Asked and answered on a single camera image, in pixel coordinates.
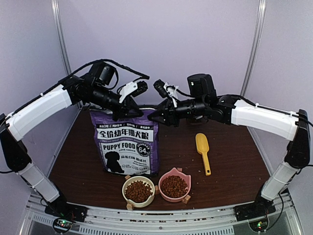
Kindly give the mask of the purple puppy food bag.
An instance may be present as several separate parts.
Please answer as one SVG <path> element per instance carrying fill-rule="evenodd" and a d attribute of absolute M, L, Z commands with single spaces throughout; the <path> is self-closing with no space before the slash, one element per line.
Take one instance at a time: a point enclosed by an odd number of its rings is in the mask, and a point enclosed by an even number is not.
<path fill-rule="evenodd" d="M 149 175 L 159 172 L 158 123 L 143 116 L 112 120 L 112 115 L 90 111 L 94 140 L 107 172 L 120 175 Z"/>

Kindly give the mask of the yellow plastic scoop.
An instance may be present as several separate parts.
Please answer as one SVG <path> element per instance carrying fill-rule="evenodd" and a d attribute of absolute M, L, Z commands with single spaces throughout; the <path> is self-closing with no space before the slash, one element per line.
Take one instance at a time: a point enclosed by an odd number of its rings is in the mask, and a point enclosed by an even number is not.
<path fill-rule="evenodd" d="M 205 134 L 197 133 L 195 136 L 197 152 L 202 157 L 204 172 L 206 176 L 211 175 L 210 163 L 208 158 L 209 144 Z"/>

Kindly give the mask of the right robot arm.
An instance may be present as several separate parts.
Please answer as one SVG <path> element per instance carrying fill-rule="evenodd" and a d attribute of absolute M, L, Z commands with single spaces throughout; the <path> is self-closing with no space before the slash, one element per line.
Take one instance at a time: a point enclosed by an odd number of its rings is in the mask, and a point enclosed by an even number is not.
<path fill-rule="evenodd" d="M 261 216 L 301 169 L 309 165 L 311 153 L 307 112 L 287 112 L 261 106 L 236 94 L 218 96 L 211 75 L 198 73 L 187 78 L 190 94 L 178 100 L 177 87 L 157 80 L 154 88 L 164 99 L 149 120 L 166 126 L 179 125 L 183 118 L 206 117 L 223 124 L 246 126 L 281 136 L 289 141 L 287 152 L 274 174 L 261 188 L 260 196 L 251 204 L 251 212 Z"/>

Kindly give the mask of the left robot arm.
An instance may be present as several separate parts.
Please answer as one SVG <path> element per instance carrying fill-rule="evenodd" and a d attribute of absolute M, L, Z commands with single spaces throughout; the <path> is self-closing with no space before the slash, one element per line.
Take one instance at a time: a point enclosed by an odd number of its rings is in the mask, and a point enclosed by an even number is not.
<path fill-rule="evenodd" d="M 78 70 L 86 67 L 90 67 L 86 74 L 77 76 L 78 71 L 75 70 L 16 111 L 2 115 L 0 120 L 0 142 L 7 166 L 51 203 L 51 209 L 59 217 L 68 216 L 70 206 L 62 200 L 57 187 L 33 163 L 22 143 L 24 136 L 55 113 L 80 102 L 110 110 L 114 121 L 143 115 L 132 97 L 146 91 L 146 82 L 140 83 L 139 80 L 148 80 L 149 76 L 110 59 L 89 62 Z M 112 77 L 119 76 L 117 68 L 137 75 L 138 79 L 114 93 L 108 85 Z"/>

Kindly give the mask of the cream pet bowl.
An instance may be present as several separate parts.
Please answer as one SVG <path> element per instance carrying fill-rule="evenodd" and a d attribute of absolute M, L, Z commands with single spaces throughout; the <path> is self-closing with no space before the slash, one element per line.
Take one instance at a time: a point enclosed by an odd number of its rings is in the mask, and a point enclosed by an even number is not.
<path fill-rule="evenodd" d="M 122 186 L 122 195 L 128 207 L 144 208 L 150 205 L 156 194 L 154 183 L 147 177 L 128 177 Z"/>

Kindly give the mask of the brown kibble pet food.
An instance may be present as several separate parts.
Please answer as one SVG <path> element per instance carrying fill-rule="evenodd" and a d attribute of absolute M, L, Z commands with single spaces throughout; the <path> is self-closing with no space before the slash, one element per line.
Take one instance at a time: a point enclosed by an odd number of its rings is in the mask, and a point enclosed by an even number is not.
<path fill-rule="evenodd" d="M 125 196 L 127 199 L 134 201 L 135 203 L 145 202 L 152 193 L 151 186 L 144 181 L 133 181 L 125 190 Z"/>

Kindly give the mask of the blue zigzag patterned bowl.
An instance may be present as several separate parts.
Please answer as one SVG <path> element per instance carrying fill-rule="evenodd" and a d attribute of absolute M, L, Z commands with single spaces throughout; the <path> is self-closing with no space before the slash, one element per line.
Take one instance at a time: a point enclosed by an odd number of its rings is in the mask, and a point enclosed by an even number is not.
<path fill-rule="evenodd" d="M 201 122 L 202 119 L 203 119 L 203 116 L 195 116 L 195 117 L 189 118 L 191 122 Z"/>

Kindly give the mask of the wooden block front right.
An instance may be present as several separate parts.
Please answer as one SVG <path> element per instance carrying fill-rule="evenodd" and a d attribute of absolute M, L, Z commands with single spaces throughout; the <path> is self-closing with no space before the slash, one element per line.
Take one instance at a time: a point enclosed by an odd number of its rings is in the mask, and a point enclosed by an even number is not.
<path fill-rule="evenodd" d="M 191 199 L 191 196 L 190 195 L 186 195 L 183 199 L 182 199 L 182 202 L 187 204 Z"/>

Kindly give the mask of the wooden block front left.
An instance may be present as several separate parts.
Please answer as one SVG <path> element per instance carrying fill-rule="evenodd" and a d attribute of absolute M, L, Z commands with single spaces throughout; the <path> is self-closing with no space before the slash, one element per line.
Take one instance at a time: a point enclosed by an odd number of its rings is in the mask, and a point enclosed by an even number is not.
<path fill-rule="evenodd" d="M 128 204 L 127 204 L 127 210 L 129 210 L 129 211 L 133 211 L 133 210 L 134 210 L 134 205 L 133 205 L 133 204 L 128 203 Z"/>

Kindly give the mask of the left circuit board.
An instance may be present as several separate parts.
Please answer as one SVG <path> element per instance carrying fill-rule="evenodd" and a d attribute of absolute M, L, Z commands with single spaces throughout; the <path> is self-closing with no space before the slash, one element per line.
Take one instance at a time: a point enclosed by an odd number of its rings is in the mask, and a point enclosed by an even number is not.
<path fill-rule="evenodd" d="M 52 223 L 52 228 L 55 232 L 64 234 L 67 233 L 72 228 L 73 222 L 62 219 L 56 218 Z"/>

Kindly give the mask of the circuit board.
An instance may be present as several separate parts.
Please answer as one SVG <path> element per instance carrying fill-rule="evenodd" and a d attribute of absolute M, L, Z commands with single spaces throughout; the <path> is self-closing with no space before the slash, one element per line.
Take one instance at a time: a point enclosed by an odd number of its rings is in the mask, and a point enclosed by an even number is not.
<path fill-rule="evenodd" d="M 249 227 L 253 232 L 264 232 L 269 226 L 269 220 L 266 218 L 249 221 Z"/>
<path fill-rule="evenodd" d="M 62 219 L 56 218 L 52 223 L 52 228 L 55 232 L 64 234 L 67 233 L 72 228 L 73 222 Z"/>

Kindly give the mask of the front aluminium rail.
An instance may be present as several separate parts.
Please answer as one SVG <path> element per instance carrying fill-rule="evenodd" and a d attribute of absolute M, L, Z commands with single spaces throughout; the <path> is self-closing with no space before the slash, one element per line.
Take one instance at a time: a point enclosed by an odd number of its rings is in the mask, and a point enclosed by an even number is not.
<path fill-rule="evenodd" d="M 234 206 L 176 211 L 128 211 L 84 205 L 84 222 L 76 222 L 65 235 L 304 235 L 297 211 L 289 193 L 274 200 L 276 211 L 267 215 L 266 233 L 253 231 L 258 217 L 239 221 Z M 52 224 L 56 217 L 45 213 L 41 198 L 31 194 L 18 235 L 59 235 Z"/>

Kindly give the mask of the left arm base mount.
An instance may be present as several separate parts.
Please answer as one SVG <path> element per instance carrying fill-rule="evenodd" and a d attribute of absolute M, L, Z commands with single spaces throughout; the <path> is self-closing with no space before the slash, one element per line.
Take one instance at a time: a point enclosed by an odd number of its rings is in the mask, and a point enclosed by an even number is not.
<path fill-rule="evenodd" d="M 66 197 L 62 192 L 52 202 L 43 200 L 46 203 L 45 213 L 66 219 L 68 221 L 84 222 L 87 216 L 88 208 L 85 206 L 79 206 L 67 202 Z"/>

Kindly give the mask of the left aluminium frame post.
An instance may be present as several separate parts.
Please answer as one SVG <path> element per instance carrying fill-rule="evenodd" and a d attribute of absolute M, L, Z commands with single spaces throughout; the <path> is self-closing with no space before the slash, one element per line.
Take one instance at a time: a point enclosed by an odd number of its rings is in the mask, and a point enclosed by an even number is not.
<path fill-rule="evenodd" d="M 70 61 L 67 53 L 67 47 L 63 32 L 61 12 L 58 0 L 51 0 L 52 14 L 56 26 L 58 42 L 61 50 L 61 58 L 66 71 L 66 74 L 69 75 L 71 73 Z"/>

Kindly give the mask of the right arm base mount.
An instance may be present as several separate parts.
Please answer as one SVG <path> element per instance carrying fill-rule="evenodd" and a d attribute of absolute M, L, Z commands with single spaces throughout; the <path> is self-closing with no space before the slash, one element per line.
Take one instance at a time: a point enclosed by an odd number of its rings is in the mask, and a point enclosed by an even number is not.
<path fill-rule="evenodd" d="M 237 221 L 251 220 L 258 217 L 266 217 L 268 213 L 276 212 L 273 201 L 257 195 L 252 203 L 246 203 L 234 207 Z"/>

